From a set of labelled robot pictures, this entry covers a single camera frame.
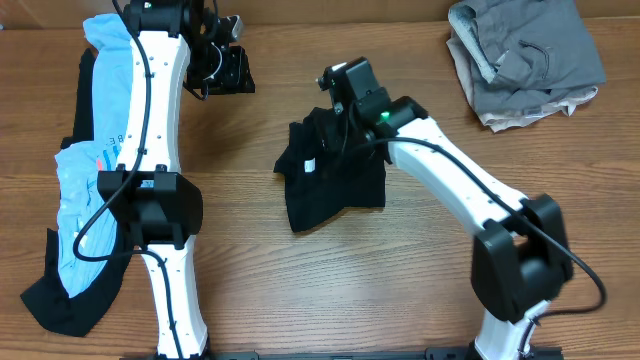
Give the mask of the black t-shirt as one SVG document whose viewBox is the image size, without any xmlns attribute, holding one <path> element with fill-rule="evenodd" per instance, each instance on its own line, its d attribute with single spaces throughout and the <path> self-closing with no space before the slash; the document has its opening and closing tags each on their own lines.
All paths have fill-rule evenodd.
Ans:
<svg viewBox="0 0 640 360">
<path fill-rule="evenodd" d="M 378 208 L 386 203 L 384 155 L 368 148 L 352 153 L 325 150 L 318 127 L 338 136 L 344 130 L 334 111 L 315 107 L 300 122 L 289 124 L 289 144 L 274 171 L 284 176 L 291 230 L 305 232 L 346 207 Z"/>
</svg>

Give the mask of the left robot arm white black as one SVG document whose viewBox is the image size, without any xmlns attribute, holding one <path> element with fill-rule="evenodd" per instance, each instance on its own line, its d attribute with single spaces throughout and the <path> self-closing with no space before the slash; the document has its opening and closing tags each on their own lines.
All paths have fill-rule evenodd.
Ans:
<svg viewBox="0 0 640 360">
<path fill-rule="evenodd" d="M 143 258 L 158 320 L 156 359 L 209 359 L 195 275 L 203 221 L 198 187 L 181 173 L 181 96 L 252 93 L 239 16 L 198 0 L 132 1 L 117 9 L 131 34 L 132 88 L 125 140 L 97 188 L 127 242 Z"/>
</svg>

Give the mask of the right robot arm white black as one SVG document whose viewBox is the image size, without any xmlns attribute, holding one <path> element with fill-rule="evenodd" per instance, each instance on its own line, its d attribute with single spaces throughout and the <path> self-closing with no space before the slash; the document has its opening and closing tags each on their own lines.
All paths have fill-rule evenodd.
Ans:
<svg viewBox="0 0 640 360">
<path fill-rule="evenodd" d="M 530 343 L 538 320 L 573 276 L 561 210 L 549 196 L 530 199 L 460 151 L 415 100 L 391 100 L 369 61 L 324 70 L 317 83 L 345 121 L 327 149 L 380 151 L 420 181 L 472 237 L 471 283 L 485 309 L 466 346 L 430 347 L 428 359 L 560 359 L 561 349 Z"/>
</svg>

